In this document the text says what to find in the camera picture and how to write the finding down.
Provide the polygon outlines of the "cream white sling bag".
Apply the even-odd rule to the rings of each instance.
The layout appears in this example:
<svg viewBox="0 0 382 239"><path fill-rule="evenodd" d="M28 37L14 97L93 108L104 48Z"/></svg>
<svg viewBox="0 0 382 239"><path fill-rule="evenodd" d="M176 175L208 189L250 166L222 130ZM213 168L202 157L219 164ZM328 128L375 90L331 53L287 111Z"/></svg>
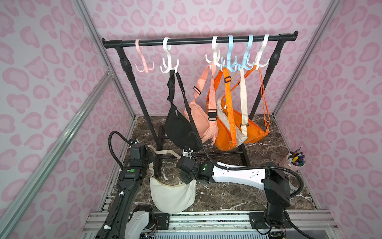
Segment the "cream white sling bag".
<svg viewBox="0 0 382 239"><path fill-rule="evenodd" d="M195 202L196 181L189 184L166 185L150 176L151 198L157 209L164 213L181 213Z"/></svg>

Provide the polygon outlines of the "black sling bag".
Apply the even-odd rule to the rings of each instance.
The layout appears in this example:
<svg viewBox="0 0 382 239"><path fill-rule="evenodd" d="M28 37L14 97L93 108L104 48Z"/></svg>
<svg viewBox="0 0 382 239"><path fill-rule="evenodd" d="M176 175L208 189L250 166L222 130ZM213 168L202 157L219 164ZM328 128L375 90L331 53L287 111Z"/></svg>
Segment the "black sling bag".
<svg viewBox="0 0 382 239"><path fill-rule="evenodd" d="M192 111L185 94L181 76L178 72L175 72L175 70L170 70L169 74L170 77L167 83L169 96L167 100L170 102L170 110L164 126L165 133L171 142L178 148L198 152L202 149L203 144L201 143L201 138L191 114ZM186 116L188 116L188 118L186 118L186 116L183 115L174 104L176 80L180 86L186 108Z"/></svg>

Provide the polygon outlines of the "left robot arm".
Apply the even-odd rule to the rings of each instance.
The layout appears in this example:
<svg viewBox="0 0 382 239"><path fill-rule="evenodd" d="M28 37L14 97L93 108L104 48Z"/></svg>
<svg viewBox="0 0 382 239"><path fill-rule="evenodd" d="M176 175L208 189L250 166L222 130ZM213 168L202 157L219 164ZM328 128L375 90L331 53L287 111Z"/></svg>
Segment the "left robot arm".
<svg viewBox="0 0 382 239"><path fill-rule="evenodd" d="M119 182L114 186L118 194L95 236L96 239L139 239L144 230L154 227L152 205L144 204L133 208L153 158L147 144L137 143L131 147L130 165L119 173Z"/></svg>

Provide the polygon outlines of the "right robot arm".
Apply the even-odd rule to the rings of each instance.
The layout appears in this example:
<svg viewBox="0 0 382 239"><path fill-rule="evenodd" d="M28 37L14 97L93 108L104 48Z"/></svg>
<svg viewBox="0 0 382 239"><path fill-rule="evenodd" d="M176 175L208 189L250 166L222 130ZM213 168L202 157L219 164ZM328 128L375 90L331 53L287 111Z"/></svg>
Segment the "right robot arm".
<svg viewBox="0 0 382 239"><path fill-rule="evenodd" d="M251 186L265 192L267 208L262 219L255 219L254 226L283 228L284 211L290 206L290 187L288 176L273 163L265 168L249 169L244 166L214 164L209 160L198 163L190 157L182 156L177 167L182 180L189 184L192 180L209 183L236 183Z"/></svg>

